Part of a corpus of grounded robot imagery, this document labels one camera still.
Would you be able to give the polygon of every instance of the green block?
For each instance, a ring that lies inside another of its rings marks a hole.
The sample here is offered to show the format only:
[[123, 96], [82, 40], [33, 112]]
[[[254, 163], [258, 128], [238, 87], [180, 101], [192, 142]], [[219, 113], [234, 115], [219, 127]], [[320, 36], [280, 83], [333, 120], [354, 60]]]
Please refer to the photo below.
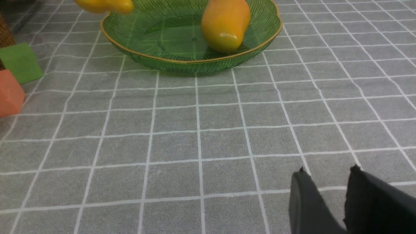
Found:
[[35, 53], [26, 43], [1, 48], [0, 60], [21, 85], [43, 76]]

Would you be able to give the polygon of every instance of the white grid line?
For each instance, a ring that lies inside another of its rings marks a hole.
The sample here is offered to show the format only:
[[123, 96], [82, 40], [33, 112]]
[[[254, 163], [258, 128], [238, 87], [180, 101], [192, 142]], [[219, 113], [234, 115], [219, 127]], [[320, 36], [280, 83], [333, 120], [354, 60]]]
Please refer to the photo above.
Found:
[[[335, 24], [337, 22], [315, 22], [315, 23], [327, 23], [327, 24]], [[309, 22], [303, 22], [303, 23], [285, 23], [286, 24], [310, 24]], [[92, 33], [92, 32], [100, 32], [99, 30], [96, 31], [82, 31], [82, 32], [71, 32], [71, 34], [84, 34], [84, 33]], [[380, 31], [381, 33], [392, 33], [392, 32], [407, 32], [407, 30], [405, 31]], [[21, 34], [17, 34], [19, 36], [29, 36], [29, 35], [44, 35], [44, 34], [67, 34], [68, 32], [31, 32], [31, 33], [21, 33]], [[371, 34], [371, 33], [377, 33], [377, 32], [354, 32], [352, 33], [353, 35], [355, 34]], [[290, 36], [298, 36], [298, 37], [306, 37], [306, 36], [318, 36], [319, 34], [297, 34], [297, 35], [290, 35]], [[322, 33], [321, 35], [349, 35], [349, 33], [346, 32], [327, 32], [327, 33]], [[287, 37], [287, 35], [278, 35], [277, 37]]]
[[117, 80], [116, 80], [116, 83], [114, 85], [113, 95], [112, 95], [112, 97], [111, 97], [111, 99], [109, 101], [108, 110], [107, 110], [106, 118], [105, 118], [105, 121], [104, 121], [104, 126], [103, 126], [103, 128], [101, 130], [100, 140], [98, 142], [98, 146], [97, 146], [97, 149], [96, 149], [95, 155], [94, 155], [94, 160], [92, 162], [92, 167], [91, 167], [91, 170], [89, 172], [89, 176], [88, 176], [88, 180], [87, 180], [87, 185], [86, 185], [85, 191], [84, 191], [84, 197], [83, 197], [82, 203], [81, 203], [81, 208], [78, 211], [77, 221], [76, 221], [75, 228], [74, 228], [74, 234], [77, 234], [78, 233], [78, 229], [79, 229], [79, 226], [81, 224], [82, 213], [84, 211], [84, 206], [87, 203], [89, 188], [91, 186], [92, 178], [94, 176], [95, 165], [97, 164], [98, 156], [99, 156], [99, 153], [100, 153], [100, 150], [101, 150], [101, 146], [102, 146], [102, 143], [103, 143], [103, 140], [104, 140], [105, 131], [107, 129], [108, 121], [110, 119], [111, 106], [112, 106], [113, 100], [114, 100], [114, 98], [116, 96], [116, 90], [117, 90], [118, 81], [119, 81], [119, 79], [121, 77], [121, 71], [123, 70], [124, 62], [125, 61], [126, 61], [126, 57], [124, 56], [123, 57], [123, 61], [121, 62], [121, 66], [120, 66], [120, 73], [117, 76]]
[[[94, 47], [91, 49], [90, 55], [93, 53], [93, 51], [94, 51]], [[80, 79], [81, 79], [81, 77], [82, 77], [82, 72], [84, 71], [85, 67], [87, 66], [87, 62], [88, 62], [88, 59], [85, 61], [84, 65], [83, 65], [83, 68], [82, 68], [82, 70], [81, 70], [81, 73], [80, 73], [80, 74], [79, 74], [79, 76], [78, 76], [77, 82], [75, 83], [74, 88], [72, 89], [73, 91], [75, 91], [75, 90], [76, 90], [76, 88], [77, 88], [77, 85], [78, 85], [78, 83], [79, 83], [79, 81], [80, 81]], [[67, 109], [67, 107], [68, 107], [68, 102], [69, 102], [69, 100], [70, 100], [73, 96], [74, 96], [74, 93], [71, 93], [71, 95], [70, 95], [70, 96], [67, 98], [67, 100], [65, 101], [63, 113], [65, 113], [65, 112], [66, 112], [66, 109]], [[62, 114], [62, 115], [61, 115], [61, 118], [60, 118], [60, 120], [59, 120], [58, 126], [57, 126], [57, 127], [56, 127], [56, 129], [55, 129], [55, 132], [54, 132], [54, 134], [53, 134], [53, 136], [52, 136], [52, 139], [56, 138], [56, 136], [58, 135], [59, 129], [60, 129], [61, 124], [62, 124], [62, 122], [63, 122], [63, 120], [64, 120], [64, 116], [65, 116], [65, 114]], [[46, 152], [45, 152], [45, 155], [44, 155], [44, 157], [43, 157], [43, 159], [42, 159], [42, 162], [41, 162], [41, 163], [40, 163], [40, 165], [39, 165], [39, 169], [38, 169], [38, 170], [40, 170], [40, 169], [42, 169], [42, 168], [43, 168], [43, 165], [45, 164], [46, 159], [47, 159], [47, 157], [48, 157], [48, 154], [49, 154], [49, 152], [50, 152], [50, 149], [52, 148], [53, 142], [54, 142], [54, 141], [51, 141], [51, 142], [49, 143], [49, 146], [48, 146], [48, 148], [47, 148], [47, 150], [46, 150]], [[31, 183], [31, 184], [30, 184], [30, 186], [29, 186], [29, 189], [28, 189], [28, 192], [27, 192], [27, 194], [26, 194], [26, 196], [25, 196], [25, 199], [24, 199], [24, 200], [23, 200], [23, 202], [22, 202], [22, 206], [21, 206], [21, 208], [24, 208], [24, 207], [26, 206], [26, 203], [27, 203], [27, 201], [28, 201], [28, 200], [29, 200], [29, 198], [30, 198], [30, 193], [32, 192], [32, 189], [33, 189], [33, 187], [34, 187], [34, 185], [35, 185], [35, 182], [37, 181], [38, 176], [39, 176], [39, 172], [36, 172], [35, 176], [33, 177], [32, 183]], [[14, 232], [15, 232], [15, 230], [16, 230], [16, 228], [17, 228], [17, 224], [18, 224], [18, 222], [19, 222], [19, 220], [20, 220], [21, 215], [22, 215], [22, 213], [21, 213], [21, 212], [19, 212], [19, 213], [17, 214], [16, 219], [15, 219], [15, 222], [13, 223], [13, 227], [12, 227], [12, 229], [11, 229], [11, 231], [10, 231], [10, 234], [14, 234]]]
[[283, 110], [283, 112], [285, 114], [285, 117], [286, 117], [287, 125], [290, 128], [290, 132], [292, 133], [293, 140], [295, 141], [297, 150], [298, 150], [298, 152], [299, 152], [299, 154], [300, 154], [300, 156], [302, 158], [303, 166], [305, 167], [306, 172], [310, 175], [311, 174], [311, 171], [309, 169], [308, 163], [306, 162], [306, 158], [305, 158], [305, 155], [304, 155], [304, 153], [302, 151], [302, 148], [300, 147], [299, 140], [297, 139], [297, 136], [296, 136], [295, 130], [293, 128], [292, 122], [290, 121], [289, 115], [287, 114], [287, 110], [286, 110], [285, 105], [283, 103], [283, 99], [282, 99], [282, 95], [280, 93], [280, 90], [277, 88], [277, 85], [275, 83], [275, 78], [273, 76], [272, 70], [268, 66], [269, 65], [269, 62], [267, 61], [267, 58], [266, 58], [266, 55], [264, 54], [264, 52], [262, 52], [262, 55], [263, 55], [264, 61], [266, 62], [267, 69], [269, 70], [270, 78], [271, 78], [271, 80], [274, 83], [274, 87], [276, 89], [277, 96], [279, 97], [279, 102], [280, 102], [280, 104], [282, 106], [282, 110]]
[[[401, 21], [414, 21], [414, 20], [356, 20], [356, 21], [348, 21], [348, 22], [344, 22], [344, 23], [364, 23], [364, 22], [401, 22]], [[331, 24], [331, 23], [336, 23], [335, 21], [333, 22], [328, 22], [328, 21], [315, 21], [313, 22], [314, 24]], [[286, 22], [285, 25], [302, 25], [302, 24], [310, 24], [308, 22]]]
[[142, 202], [140, 203], [140, 211], [139, 211], [139, 227], [137, 230], [137, 234], [141, 234], [143, 229], [143, 216], [144, 216], [144, 199], [146, 198], [146, 188], [147, 188], [147, 182], [148, 182], [148, 176], [149, 176], [149, 167], [150, 167], [150, 155], [152, 150], [152, 141], [153, 141], [153, 129], [155, 124], [155, 115], [156, 115], [156, 97], [157, 97], [157, 90], [159, 85], [159, 75], [160, 72], [157, 72], [156, 74], [156, 88], [155, 93], [153, 97], [153, 110], [152, 110], [152, 120], [150, 125], [150, 134], [149, 134], [149, 146], [147, 149], [147, 157], [146, 157], [146, 169], [144, 172], [144, 181], [143, 181], [143, 189], [141, 194]]
[[[291, 43], [293, 46], [295, 46], [295, 45], [294, 45], [294, 43], [293, 43], [293, 41], [292, 41], [292, 39], [291, 39], [290, 37], [289, 37], [289, 40], [290, 40], [290, 43]], [[298, 50], [296, 50], [296, 54], [298, 55], [298, 57], [299, 57], [300, 61], [303, 63], [303, 59], [302, 59], [302, 57], [300, 56], [300, 53], [299, 53], [299, 51], [298, 51]], [[313, 83], [313, 85], [314, 85], [315, 89], [317, 89], [317, 90], [318, 90], [320, 97], [321, 97], [322, 99], [324, 99], [324, 95], [322, 94], [321, 89], [320, 89], [320, 88], [316, 85], [316, 82], [315, 82], [315, 80], [314, 80], [314, 78], [313, 78], [312, 74], [310, 73], [309, 68], [307, 67], [307, 65], [306, 65], [306, 64], [303, 64], [303, 66], [305, 67], [305, 69], [306, 69], [306, 71], [307, 71], [307, 73], [308, 73], [308, 75], [309, 75], [310, 79], [312, 80], [312, 83]], [[356, 155], [356, 154], [352, 151], [352, 147], [351, 147], [351, 145], [349, 144], [349, 141], [347, 140], [347, 137], [345, 136], [344, 132], [342, 131], [342, 129], [341, 129], [341, 127], [340, 127], [339, 123], [337, 122], [337, 119], [335, 118], [334, 114], [332, 113], [332, 111], [331, 111], [331, 109], [330, 109], [330, 107], [329, 107], [328, 103], [327, 103], [325, 100], [324, 100], [323, 102], [324, 102], [324, 105], [325, 105], [326, 109], [328, 110], [329, 114], [331, 115], [331, 118], [332, 118], [332, 120], [334, 121], [335, 126], [337, 127], [337, 129], [338, 129], [338, 131], [339, 131], [340, 135], [342, 136], [342, 138], [343, 138], [343, 140], [344, 140], [345, 144], [347, 145], [348, 149], [351, 151], [351, 154], [352, 154], [352, 156], [353, 156], [353, 158], [354, 158], [355, 163], [356, 163], [359, 167], [361, 167], [361, 168], [362, 168], [361, 163], [358, 161], [358, 157], [357, 157], [357, 155]]]
[[195, 96], [196, 96], [196, 126], [197, 126], [197, 141], [198, 141], [198, 167], [199, 167], [199, 193], [201, 195], [201, 229], [202, 234], [206, 233], [205, 229], [205, 201], [204, 185], [203, 185], [203, 169], [202, 169], [202, 147], [201, 147], [201, 122], [199, 115], [199, 96], [198, 96], [198, 77], [195, 75]]
[[[361, 10], [360, 12], [385, 12], [385, 11], [413, 11], [412, 9], [395, 9], [395, 10]], [[74, 14], [74, 13], [79, 13], [80, 11], [69, 11], [69, 12], [57, 12], [57, 14]], [[306, 12], [306, 14], [329, 14], [330, 12]], [[335, 13], [356, 13], [356, 11], [337, 11]], [[40, 15], [50, 15], [53, 13], [48, 13], [48, 12], [37, 12], [37, 14]], [[289, 15], [289, 14], [303, 14], [302, 12], [281, 12], [280, 15]], [[100, 20], [86, 20], [84, 22], [99, 22]]]
[[[314, 49], [316, 47], [304, 47], [304, 48], [293, 48], [293, 49], [278, 49], [278, 50], [267, 50], [267, 51], [279, 51], [279, 50], [304, 50], [304, 49]], [[41, 60], [45, 60], [45, 59], [50, 59], [50, 58], [54, 58], [54, 57], [71, 57], [71, 58], [82, 58], [85, 59], [87, 57], [82, 57], [82, 56], [73, 56], [73, 55], [52, 55], [49, 57], [44, 57], [41, 59], [38, 59], [38, 61]], [[113, 58], [120, 58], [123, 57], [122, 54], [120, 55], [106, 55], [106, 56], [91, 56], [91, 58], [109, 58], [109, 57], [113, 57]], [[408, 60], [409, 58], [394, 58], [394, 59], [379, 59], [379, 60], [375, 60], [375, 61], [395, 61], [395, 60]], [[369, 62], [372, 60], [340, 60], [340, 62]], [[306, 64], [310, 64], [310, 63], [324, 63], [324, 62], [335, 62], [335, 61], [318, 61], [318, 62], [306, 62]], [[287, 65], [297, 65], [298, 63], [290, 63], [290, 64], [274, 64], [273, 66], [287, 66]]]
[[[380, 151], [396, 151], [396, 150], [408, 150], [416, 149], [416, 146], [407, 146], [407, 147], [388, 147], [388, 148], [372, 148], [372, 149], [356, 149], [356, 150], [341, 150], [341, 151], [322, 151], [322, 152], [304, 152], [305, 156], [313, 155], [328, 155], [328, 154], [348, 154], [351, 152], [354, 153], [368, 153], [368, 152], [380, 152]], [[204, 158], [200, 161], [202, 162], [212, 162], [212, 161], [223, 161], [223, 160], [239, 160], [239, 159], [249, 159], [250, 157], [254, 158], [265, 158], [265, 157], [300, 157], [301, 154], [260, 154], [260, 155], [246, 155], [246, 156], [236, 156], [236, 157], [224, 157], [224, 158]], [[159, 162], [149, 162], [149, 165], [163, 165], [163, 164], [175, 164], [175, 163], [189, 163], [189, 162], [199, 162], [199, 159], [186, 159], [186, 160], [176, 160], [176, 161], [159, 161]], [[110, 165], [101, 165], [95, 166], [95, 169], [103, 168], [118, 168], [118, 167], [136, 167], [136, 166], [146, 166], [145, 162], [129, 163], [129, 164], [110, 164]], [[91, 169], [92, 166], [77, 166], [77, 167], [57, 167], [49, 168], [42, 170], [29, 170], [29, 171], [20, 171], [20, 172], [0, 172], [0, 176], [8, 175], [17, 175], [17, 174], [31, 174], [36, 172], [54, 172], [54, 171], [70, 171], [70, 170], [79, 170], [79, 169]]]
[[261, 209], [262, 216], [263, 216], [265, 232], [266, 232], [266, 234], [270, 234], [269, 222], [267, 220], [267, 214], [266, 214], [266, 209], [264, 207], [263, 197], [260, 194], [261, 189], [260, 189], [259, 179], [258, 179], [258, 176], [257, 176], [257, 170], [256, 170], [255, 162], [254, 162], [253, 152], [251, 151], [250, 138], [248, 136], [248, 130], [247, 130], [247, 126], [246, 126], [246, 123], [245, 123], [243, 105], [241, 104], [240, 93], [238, 91], [237, 82], [236, 82], [236, 79], [235, 79], [235, 73], [234, 73], [233, 68], [231, 68], [231, 74], [232, 74], [233, 80], [234, 80], [235, 92], [237, 93], [238, 106], [239, 106], [239, 109], [240, 109], [241, 121], [243, 122], [244, 135], [245, 135], [245, 140], [246, 140], [246, 143], [247, 143], [248, 153], [249, 153], [249, 156], [250, 156], [251, 169], [253, 170], [254, 182], [255, 182], [255, 185], [256, 185], [257, 192], [259, 192], [258, 199], [259, 199], [260, 209]]
[[[416, 118], [406, 118], [406, 119], [382, 119], [382, 120], [362, 120], [362, 121], [343, 121], [343, 122], [324, 122], [324, 123], [314, 123], [314, 124], [292, 124], [292, 125], [275, 125], [275, 126], [246, 126], [246, 129], [264, 129], [264, 128], [286, 128], [286, 127], [311, 127], [311, 126], [322, 126], [322, 125], [337, 125], [337, 124], [362, 124], [362, 123], [382, 123], [382, 122], [397, 122], [397, 121], [412, 121]], [[232, 128], [219, 128], [219, 129], [201, 129], [200, 132], [217, 132], [217, 131], [229, 131], [229, 130], [242, 130], [244, 127], [232, 127]], [[196, 133], [197, 130], [178, 130], [178, 131], [169, 131], [169, 132], [153, 132], [153, 135], [163, 135], [163, 134], [175, 134], [175, 133]], [[128, 137], [128, 136], [149, 136], [150, 133], [131, 133], [131, 134], [121, 134], [121, 135], [105, 135], [104, 138], [118, 138], [118, 137]], [[100, 136], [81, 136], [81, 137], [66, 137], [66, 138], [56, 138], [56, 139], [17, 139], [17, 140], [4, 140], [4, 142], [50, 142], [50, 141], [64, 141], [64, 140], [75, 140], [75, 139], [96, 139]]]
[[[416, 75], [402, 75], [402, 76], [394, 76], [393, 78], [398, 77], [415, 77]], [[384, 79], [387, 77], [380, 76], [380, 77], [359, 77], [359, 78], [352, 78], [353, 80], [371, 80], [371, 79]], [[315, 79], [315, 81], [332, 81], [336, 82], [338, 80], [349, 80], [349, 78], [339, 78], [339, 79]], [[237, 86], [249, 86], [249, 85], [272, 85], [272, 84], [292, 84], [292, 83], [310, 83], [311, 80], [293, 80], [293, 81], [275, 81], [275, 82], [254, 82], [254, 83], [241, 83], [237, 84]], [[200, 88], [211, 88], [211, 87], [231, 87], [234, 86], [232, 84], [221, 84], [221, 85], [201, 85]], [[191, 89], [194, 88], [194, 86], [180, 86], [180, 87], [166, 87], [166, 88], [159, 88], [159, 90], [180, 90], [180, 89]], [[116, 91], [140, 91], [140, 90], [154, 90], [154, 88], [125, 88], [125, 89], [117, 89]], [[75, 93], [95, 93], [95, 92], [113, 92], [114, 90], [76, 90]], [[66, 90], [42, 90], [38, 92], [34, 92], [33, 94], [40, 94], [44, 92], [61, 92], [61, 93], [71, 93], [71, 91]], [[405, 95], [383, 95], [383, 96], [366, 96], [367, 98], [384, 98], [384, 97], [412, 97], [416, 96], [416, 94], [405, 94]], [[342, 97], [342, 98], [325, 98], [325, 100], [349, 100], [349, 99], [361, 99], [362, 97]], [[310, 100], [296, 100], [296, 101], [283, 101], [283, 102], [310, 102], [314, 100], [321, 100], [321, 99], [310, 99]], [[31, 115], [31, 113], [19, 113], [16, 115]]]
[[[328, 8], [328, 6], [321, 0], [321, 2], [325, 5], [325, 7], [329, 10], [329, 8]], [[347, 0], [347, 2], [355, 9], [355, 10], [357, 10], [348, 0]], [[341, 25], [344, 27], [344, 29], [347, 31], [347, 32], [349, 32], [349, 30], [347, 29], [347, 27], [345, 27], [344, 26], [344, 24], [334, 15], [334, 14], [332, 14], [338, 21], [339, 21], [339, 23], [341, 23]], [[328, 46], [328, 44], [327, 44], [327, 42], [324, 40], [324, 38], [321, 36], [321, 39], [324, 41], [324, 43]], [[361, 43], [356, 39], [356, 38], [354, 38], [353, 37], [353, 39], [361, 46], [361, 48], [362, 48], [362, 50], [364, 50], [364, 52], [372, 59], [372, 56], [364, 49], [364, 47], [361, 45]], [[334, 53], [334, 51], [328, 46], [328, 48], [331, 50], [331, 53], [333, 54], [333, 56], [336, 58], [336, 60], [338, 61], [338, 58], [337, 58], [337, 56], [335, 55], [335, 53]], [[383, 74], [384, 75], [386, 75], [387, 77], [388, 77], [388, 75], [386, 74], [386, 72], [381, 68], [381, 66], [377, 63], [377, 62], [374, 62], [376, 65], [377, 65], [377, 67], [383, 72]], [[343, 66], [343, 64], [340, 62], [339, 63], [340, 65], [341, 65], [341, 67], [342, 67], [342, 69], [344, 70], [344, 72], [347, 74], [347, 76], [348, 77], [351, 77], [350, 75], [349, 75], [349, 73], [346, 71], [346, 69], [345, 69], [345, 67]], [[391, 82], [393, 82], [396, 86], [397, 86], [397, 88], [399, 89], [399, 91], [401, 92], [401, 94], [404, 94], [403, 93], [403, 91], [401, 90], [401, 88], [399, 87], [399, 85], [397, 84], [397, 83], [395, 83], [390, 77], [388, 77], [388, 79], [391, 81]], [[361, 96], [362, 97], [365, 97], [365, 95], [364, 95], [364, 93], [363, 93], [363, 91], [362, 91], [362, 89], [361, 89], [361, 87], [353, 80], [353, 79], [351, 79], [351, 82], [359, 89], [359, 91], [360, 91], [360, 94], [361, 94]], [[407, 98], [407, 97], [405, 97], [406, 98], [406, 100], [411, 104], [411, 106], [414, 108], [414, 109], [416, 109], [415, 108], [415, 106], [411, 103], [411, 101]], [[374, 107], [371, 105], [371, 103], [368, 101], [368, 99], [366, 99], [366, 98], [364, 98], [364, 100], [367, 102], [367, 104], [368, 104], [368, 106], [371, 108], [371, 110], [374, 112], [374, 114], [376, 115], [376, 117], [377, 117], [377, 119], [378, 120], [381, 120], [381, 118], [380, 118], [380, 116], [378, 115], [378, 113], [377, 113], [377, 111], [374, 109]], [[398, 147], [398, 148], [400, 148], [401, 146], [400, 146], [400, 144], [397, 142], [397, 140], [396, 140], [396, 138], [393, 136], [393, 134], [390, 132], [390, 130], [388, 129], [388, 127], [387, 127], [387, 125], [383, 122], [383, 121], [381, 121], [381, 124], [383, 125], [383, 127], [385, 128], [385, 130], [387, 131], [387, 133], [389, 134], [389, 136], [391, 137], [391, 139], [394, 141], [394, 143], [396, 144], [396, 146]], [[406, 159], [406, 161], [409, 163], [409, 165], [413, 168], [413, 170], [414, 171], [416, 171], [416, 167], [415, 167], [415, 165], [413, 164], [413, 162], [409, 159], [409, 157], [407, 156], [407, 154], [406, 154], [406, 152], [403, 150], [403, 149], [400, 149], [400, 152], [403, 154], [403, 156], [404, 156], [404, 158]]]
[[[389, 183], [391, 186], [408, 186], [415, 185], [416, 181], [407, 181], [407, 182], [392, 182]], [[330, 187], [320, 187], [318, 191], [334, 191], [334, 190], [346, 190], [346, 186], [330, 186]], [[241, 197], [241, 196], [252, 196], [252, 195], [263, 195], [263, 194], [287, 194], [290, 193], [290, 189], [280, 189], [280, 190], [262, 190], [262, 191], [247, 191], [247, 192], [236, 192], [236, 193], [221, 193], [221, 194], [207, 194], [204, 196], [192, 196], [192, 197], [166, 197], [166, 198], [156, 198], [156, 199], [136, 199], [136, 200], [121, 200], [115, 202], [105, 202], [105, 203], [90, 203], [85, 204], [85, 207], [106, 207], [106, 206], [115, 206], [122, 204], [142, 204], [142, 203], [154, 203], [154, 202], [176, 202], [176, 201], [191, 201], [191, 200], [200, 200], [200, 199], [209, 199], [209, 198], [229, 198], [229, 197]], [[49, 210], [61, 210], [61, 209], [76, 209], [81, 208], [82, 205], [66, 205], [66, 206], [54, 206], [54, 207], [28, 207], [21, 209], [7, 209], [0, 210], [0, 214], [10, 214], [16, 212], [30, 212], [30, 211], [49, 211]]]

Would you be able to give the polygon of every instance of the mango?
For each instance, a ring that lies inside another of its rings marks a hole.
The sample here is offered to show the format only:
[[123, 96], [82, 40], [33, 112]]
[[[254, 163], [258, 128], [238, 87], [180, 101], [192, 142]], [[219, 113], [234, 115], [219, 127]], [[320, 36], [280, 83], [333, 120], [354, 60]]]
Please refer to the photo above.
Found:
[[209, 0], [201, 19], [201, 32], [213, 50], [230, 53], [239, 48], [250, 24], [245, 0]]
[[102, 14], [106, 11], [129, 14], [133, 10], [132, 0], [75, 0], [75, 3], [94, 14]]

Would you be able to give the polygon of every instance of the foam block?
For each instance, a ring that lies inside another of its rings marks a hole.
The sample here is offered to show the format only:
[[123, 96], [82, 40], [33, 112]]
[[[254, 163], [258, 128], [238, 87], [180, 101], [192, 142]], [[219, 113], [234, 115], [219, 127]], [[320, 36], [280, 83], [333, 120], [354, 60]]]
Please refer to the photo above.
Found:
[[0, 71], [0, 118], [18, 114], [25, 92], [9, 70]]
[[21, 85], [43, 76], [35, 53], [26, 43], [0, 48], [0, 60]]

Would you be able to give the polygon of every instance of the wicker basket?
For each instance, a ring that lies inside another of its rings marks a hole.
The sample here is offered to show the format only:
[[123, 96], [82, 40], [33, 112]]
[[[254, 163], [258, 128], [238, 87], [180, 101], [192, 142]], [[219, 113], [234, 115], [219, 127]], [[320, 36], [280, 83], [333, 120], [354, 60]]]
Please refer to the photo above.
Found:
[[[15, 45], [15, 40], [13, 39], [12, 33], [7, 27], [6, 22], [3, 21], [3, 18], [0, 15], [0, 48], [8, 47]], [[0, 60], [0, 70], [3, 70], [4, 66]]]

